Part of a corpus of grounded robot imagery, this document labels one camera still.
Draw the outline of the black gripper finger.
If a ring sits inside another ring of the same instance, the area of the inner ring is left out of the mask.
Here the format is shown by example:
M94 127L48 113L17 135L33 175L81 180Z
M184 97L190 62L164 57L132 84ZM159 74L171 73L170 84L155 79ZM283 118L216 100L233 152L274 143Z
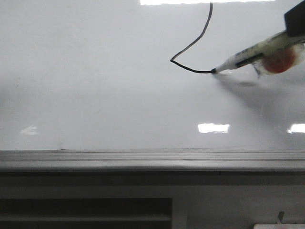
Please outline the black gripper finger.
M300 2L284 14L286 32L289 37L305 34L305 1Z

